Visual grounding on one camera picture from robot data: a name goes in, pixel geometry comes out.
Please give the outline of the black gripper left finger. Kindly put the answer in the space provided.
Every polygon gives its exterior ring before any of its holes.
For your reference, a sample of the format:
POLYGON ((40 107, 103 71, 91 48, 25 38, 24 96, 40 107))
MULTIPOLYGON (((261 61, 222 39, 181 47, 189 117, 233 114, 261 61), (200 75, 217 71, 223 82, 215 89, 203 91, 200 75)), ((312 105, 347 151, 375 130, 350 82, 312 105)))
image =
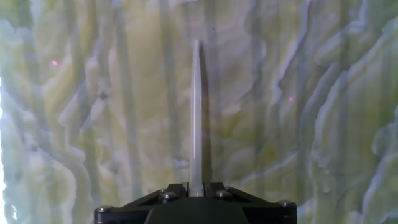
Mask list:
POLYGON ((144 223, 153 208, 188 197, 189 183, 169 184, 122 207, 102 205, 94 209, 94 224, 144 223))

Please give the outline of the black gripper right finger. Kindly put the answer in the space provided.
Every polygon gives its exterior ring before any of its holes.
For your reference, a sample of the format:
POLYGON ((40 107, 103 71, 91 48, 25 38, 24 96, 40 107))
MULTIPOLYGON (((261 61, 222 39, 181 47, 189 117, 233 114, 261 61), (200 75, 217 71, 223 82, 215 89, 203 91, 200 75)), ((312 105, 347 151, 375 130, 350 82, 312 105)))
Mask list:
POLYGON ((297 224, 297 204, 290 200, 268 202, 221 182, 204 182, 205 196, 237 205, 248 223, 297 224))

